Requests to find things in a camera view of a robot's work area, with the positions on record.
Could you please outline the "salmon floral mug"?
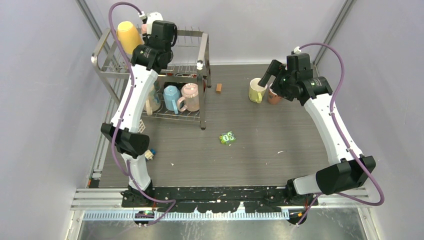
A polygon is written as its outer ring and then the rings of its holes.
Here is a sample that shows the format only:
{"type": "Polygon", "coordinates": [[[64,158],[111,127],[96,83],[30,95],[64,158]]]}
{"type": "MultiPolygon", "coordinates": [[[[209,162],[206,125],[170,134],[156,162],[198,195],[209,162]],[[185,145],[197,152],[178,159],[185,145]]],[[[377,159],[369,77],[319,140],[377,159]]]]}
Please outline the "salmon floral mug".
{"type": "Polygon", "coordinates": [[[272,87],[273,87],[273,84],[271,83],[270,86],[269,86],[269,88],[268,88],[267,101],[271,105],[277,105],[282,100],[282,97],[279,96],[278,94],[276,94],[272,90],[272,87]]]}

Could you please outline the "lime green mug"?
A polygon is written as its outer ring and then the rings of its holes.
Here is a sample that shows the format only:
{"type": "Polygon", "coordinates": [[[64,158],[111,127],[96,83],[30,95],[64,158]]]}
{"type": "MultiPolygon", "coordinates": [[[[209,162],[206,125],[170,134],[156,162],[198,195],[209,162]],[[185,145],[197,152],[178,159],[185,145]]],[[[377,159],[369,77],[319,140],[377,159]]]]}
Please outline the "lime green mug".
{"type": "Polygon", "coordinates": [[[265,98],[264,95],[268,89],[268,85],[260,86],[261,78],[254,78],[249,82],[248,98],[250,101],[260,104],[265,98]]]}

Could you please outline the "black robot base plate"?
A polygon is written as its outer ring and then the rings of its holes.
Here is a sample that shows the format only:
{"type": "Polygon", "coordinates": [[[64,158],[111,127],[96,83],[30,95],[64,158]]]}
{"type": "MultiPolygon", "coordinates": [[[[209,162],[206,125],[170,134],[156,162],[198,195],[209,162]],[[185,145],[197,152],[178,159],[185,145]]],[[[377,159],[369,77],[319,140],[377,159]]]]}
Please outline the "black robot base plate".
{"type": "Polygon", "coordinates": [[[147,195],[128,187],[121,191],[122,207],[154,207],[163,213],[175,200],[172,213],[234,213],[244,207],[246,213],[277,213],[282,207],[304,209],[313,200],[312,194],[296,195],[280,186],[207,186],[207,187],[150,187],[147,195]]]}

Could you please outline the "pink faceted mug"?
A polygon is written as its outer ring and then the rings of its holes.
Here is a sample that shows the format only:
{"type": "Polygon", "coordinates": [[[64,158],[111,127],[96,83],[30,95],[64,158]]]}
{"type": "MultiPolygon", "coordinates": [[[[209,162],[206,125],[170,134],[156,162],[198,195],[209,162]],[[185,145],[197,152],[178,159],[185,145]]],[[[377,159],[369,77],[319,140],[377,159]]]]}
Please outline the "pink faceted mug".
{"type": "Polygon", "coordinates": [[[147,28],[147,24],[142,24],[141,25],[141,34],[142,35],[147,35],[147,30],[148,30],[148,28],[147,28]]]}

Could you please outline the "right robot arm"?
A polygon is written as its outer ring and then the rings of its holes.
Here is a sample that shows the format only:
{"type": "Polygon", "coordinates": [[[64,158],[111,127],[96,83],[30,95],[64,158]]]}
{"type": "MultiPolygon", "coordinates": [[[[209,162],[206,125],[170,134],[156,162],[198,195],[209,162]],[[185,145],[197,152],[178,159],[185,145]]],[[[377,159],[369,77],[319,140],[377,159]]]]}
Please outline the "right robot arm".
{"type": "Polygon", "coordinates": [[[299,205],[307,195],[338,194],[364,185],[376,167],[373,156],[364,156],[354,143],[331,103],[333,90],[323,76],[315,77],[307,53],[288,55],[286,63],[273,59],[258,85],[274,77],[271,90],[285,100],[298,100],[312,118],[324,143],[329,166],[316,173],[287,181],[285,198],[299,205]]]}

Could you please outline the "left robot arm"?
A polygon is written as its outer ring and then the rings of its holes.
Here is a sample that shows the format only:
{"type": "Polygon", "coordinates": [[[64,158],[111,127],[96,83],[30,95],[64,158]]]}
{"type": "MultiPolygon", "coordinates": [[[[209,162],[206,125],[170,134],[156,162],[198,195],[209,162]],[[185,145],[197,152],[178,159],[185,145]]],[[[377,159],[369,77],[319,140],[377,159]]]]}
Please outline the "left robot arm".
{"type": "Polygon", "coordinates": [[[145,157],[150,138],[139,132],[141,115],[159,73],[173,58],[172,47],[177,34],[178,29],[173,22],[153,21],[146,43],[136,46],[131,58],[125,61],[129,79],[123,99],[110,123],[103,123],[100,129],[116,148],[112,154],[121,154],[126,167],[122,167],[118,160],[116,164],[128,176],[129,188],[136,191],[134,200],[141,207],[148,207],[154,199],[145,157]]]}

